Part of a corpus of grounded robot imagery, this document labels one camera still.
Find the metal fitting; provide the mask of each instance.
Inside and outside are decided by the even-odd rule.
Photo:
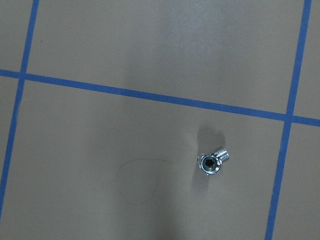
[[[197,163],[207,175],[219,172],[223,162],[229,159],[229,153],[223,147],[219,147],[211,153],[202,153],[198,156]]]

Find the threaded end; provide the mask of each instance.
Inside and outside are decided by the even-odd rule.
[[[219,147],[212,153],[215,155],[222,163],[229,159],[229,153],[223,147]]]

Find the blue tape line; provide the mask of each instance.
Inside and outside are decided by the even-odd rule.
[[[296,124],[304,124],[304,125],[320,127],[320,119],[315,119],[315,118],[293,116],[292,122]]]
[[[9,70],[0,69],[0,76],[18,79],[19,78],[19,72],[18,71],[9,71]]]
[[[10,78],[18,78],[19,72],[0,69],[0,76],[10,77]],[[118,94],[118,95],[123,95],[123,96],[128,96],[128,97],[136,97],[134,94],[129,94],[130,92],[135,92],[136,95],[140,94],[139,98],[141,98],[141,99],[147,99],[147,98],[144,98],[144,94],[146,96],[153,95],[152,100],[160,101],[160,102],[179,104],[178,101],[174,102],[174,100],[171,100],[171,101],[165,101],[165,100],[166,99],[182,99],[184,101],[184,104],[182,104],[182,105],[185,105],[185,106],[192,106],[191,104],[187,104],[188,101],[192,101],[192,102],[198,102],[197,105],[193,105],[192,107],[203,108],[202,105],[203,106],[205,106],[205,105],[210,106],[211,105],[211,107],[207,107],[206,109],[216,110],[216,111],[221,111],[221,109],[223,109],[223,112],[236,113],[236,114],[240,114],[240,115],[242,115],[243,112],[247,112],[247,113],[251,113],[251,114],[247,114],[249,116],[253,116],[253,117],[259,116],[260,118],[267,118],[267,119],[273,119],[273,120],[279,120],[279,121],[284,121],[287,116],[286,114],[283,114],[283,113],[263,111],[263,110],[245,108],[245,107],[237,107],[237,106],[231,106],[231,105],[225,105],[225,104],[219,104],[219,103],[213,103],[213,102],[197,101],[197,100],[192,100],[192,99],[187,99],[187,98],[166,96],[166,95],[160,95],[160,94],[155,94],[155,93],[133,91],[133,90],[124,89],[124,88],[116,88],[116,87],[111,87],[111,86],[104,86],[104,85],[98,85],[98,84],[92,84],[92,83],[86,83],[86,82],[72,81],[72,80],[66,80],[66,79],[55,78],[55,77],[41,76],[41,75],[36,75],[36,74],[26,73],[23,76],[24,76],[24,79],[30,80],[33,82],[47,83],[47,84],[52,84],[52,85],[71,87],[71,88],[77,88],[77,89],[84,89],[84,90],[91,90],[91,91],[102,92],[102,93]],[[304,124],[304,125],[320,127],[320,119],[315,119],[315,118],[309,118],[309,117],[303,117],[303,116],[293,116],[292,122],[296,123],[296,124]]]
[[[298,92],[298,85],[300,79],[300,72],[302,67],[302,61],[304,56],[306,38],[307,38],[307,30],[308,30],[308,23],[310,18],[310,10],[311,10],[311,0],[305,0],[303,5],[303,12],[301,18],[301,25],[300,25],[300,32],[299,32],[299,39],[296,48],[295,54],[295,61],[293,67],[293,74],[291,80],[291,87],[289,92],[288,104],[286,108],[286,118],[283,125],[282,137],[281,137],[281,146],[278,155],[278,162],[275,171],[274,177],[274,184],[273,184],[273,191],[269,209],[269,216],[265,231],[265,240],[271,240],[274,233],[275,227],[275,220],[277,214],[277,208],[279,203],[279,195],[281,190],[281,183],[284,174],[285,162],[286,162],[286,155],[287,149],[289,144],[289,137],[291,131],[291,125],[293,121],[293,115],[295,110],[297,92]]]
[[[102,93],[108,93],[108,94],[115,94],[115,95],[121,95],[121,96],[127,96],[127,97],[139,98],[139,99],[153,100],[158,102],[178,104],[178,105],[184,105],[184,106],[201,108],[201,109],[210,109],[210,110],[216,110],[221,112],[241,114],[241,115],[279,120],[279,121],[284,121],[286,116],[283,113],[263,111],[263,110],[257,110],[257,109],[239,107],[239,106],[231,106],[231,105],[219,104],[219,103],[213,103],[213,102],[207,102],[207,101],[199,101],[199,100],[193,100],[193,99],[176,97],[176,96],[161,95],[161,94],[144,92],[144,91],[129,90],[125,88],[104,86],[104,85],[98,85],[93,83],[72,81],[72,80],[40,76],[40,75],[28,74],[28,73],[25,74],[25,79],[34,81],[34,82],[39,82],[39,83],[60,85],[65,87],[77,88],[77,89],[84,89],[84,90],[90,90],[90,91],[96,91],[96,92],[102,92]]]
[[[3,209],[3,205],[4,205],[10,161],[11,161],[11,156],[12,156],[12,150],[14,147],[16,129],[17,129],[19,105],[20,105],[20,102],[22,99],[24,85],[25,85],[24,73],[27,71],[27,67],[28,67],[28,60],[29,60],[29,55],[30,55],[32,37],[33,37],[34,29],[35,29],[38,6],[39,6],[39,0],[34,0],[32,3],[30,19],[29,19],[29,24],[28,24],[28,30],[27,30],[26,38],[25,38],[23,57],[22,57],[22,62],[21,62],[21,69],[20,69],[20,73],[19,73],[19,81],[18,81],[17,90],[16,90],[16,94],[15,94],[15,101],[14,101],[14,106],[13,106],[9,136],[8,136],[8,141],[7,141],[7,145],[6,145],[2,175],[1,175],[1,182],[0,182],[0,220],[1,220],[2,209]],[[5,71],[4,73],[13,75],[13,72],[11,72],[11,71]]]

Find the gray floor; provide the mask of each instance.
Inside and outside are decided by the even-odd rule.
[[[20,71],[32,1],[2,1]],[[304,2],[41,0],[27,73],[286,113]],[[320,119],[320,3],[295,115]],[[0,76],[0,170],[18,80]],[[3,240],[265,238],[284,122],[25,81]],[[320,239],[320,128],[292,124],[274,240]],[[206,176],[197,156],[224,146]]]

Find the blue painter's tape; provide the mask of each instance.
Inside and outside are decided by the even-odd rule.
[[[93,83],[72,81],[72,80],[40,76],[40,75],[28,74],[28,73],[25,75],[25,79],[34,81],[34,82],[46,83],[46,84],[54,84],[54,85],[60,85],[65,87],[77,88],[77,89],[122,95],[122,96],[139,98],[139,99],[153,100],[158,102],[178,104],[178,105],[184,105],[184,106],[201,108],[201,109],[210,109],[210,110],[216,110],[221,112],[241,114],[241,115],[259,117],[259,118],[265,118],[265,119],[273,119],[273,120],[279,120],[279,121],[284,121],[286,116],[283,113],[263,111],[263,110],[257,110],[252,108],[239,107],[239,106],[231,106],[231,105],[225,105],[225,104],[219,104],[219,103],[213,103],[213,102],[199,101],[199,100],[193,100],[193,99],[176,97],[176,96],[161,95],[161,94],[150,93],[150,92],[129,90],[125,88],[104,86],[104,85],[98,85]]]
[[[292,122],[295,124],[304,124],[304,125],[320,127],[320,119],[315,119],[315,118],[293,116]]]
[[[7,186],[8,174],[9,174],[9,168],[10,168],[10,161],[11,161],[11,156],[12,156],[12,150],[14,147],[16,129],[17,129],[19,105],[20,105],[20,102],[22,99],[24,85],[25,85],[24,73],[27,71],[27,67],[28,67],[28,60],[29,60],[29,55],[30,55],[32,37],[33,37],[34,29],[35,29],[38,6],[39,6],[39,0],[34,0],[32,3],[29,25],[28,25],[28,30],[26,33],[26,38],[25,38],[23,57],[22,57],[22,62],[21,62],[21,69],[20,69],[20,73],[18,74],[19,81],[18,81],[18,86],[17,86],[17,90],[16,90],[16,94],[15,94],[15,101],[14,101],[14,106],[13,106],[11,124],[10,124],[10,129],[9,129],[9,136],[8,136],[8,141],[7,141],[7,145],[6,145],[4,163],[3,163],[3,168],[2,168],[2,175],[1,175],[1,182],[0,182],[0,220],[1,220],[1,215],[2,215],[2,209],[4,206],[4,199],[5,199],[5,192],[6,192],[6,186]],[[11,72],[11,71],[2,71],[2,73],[16,76],[16,73]]]
[[[9,70],[0,69],[0,76],[18,79],[19,78],[19,72],[18,71],[9,71]]]
[[[312,2],[311,0],[305,0],[304,5],[303,5],[299,39],[298,39],[298,44],[297,44],[297,48],[296,48],[293,74],[292,74],[288,104],[287,104],[287,108],[286,108],[286,117],[285,117],[285,121],[284,121],[284,125],[283,125],[281,146],[280,146],[280,151],[279,151],[279,155],[278,155],[278,162],[277,162],[276,171],[275,171],[273,191],[272,191],[272,197],[271,197],[271,203],[270,203],[270,209],[269,209],[269,216],[268,216],[267,226],[266,226],[266,231],[265,231],[265,240],[272,239],[273,233],[274,233],[274,228],[275,228],[275,220],[276,220],[282,178],[283,178],[283,174],[284,174],[291,125],[292,125],[292,121],[293,121],[293,115],[294,115],[298,86],[299,86],[300,72],[301,72],[305,44],[306,44],[306,38],[307,38],[307,30],[308,30],[308,23],[309,23],[309,18],[310,18],[311,2]]]

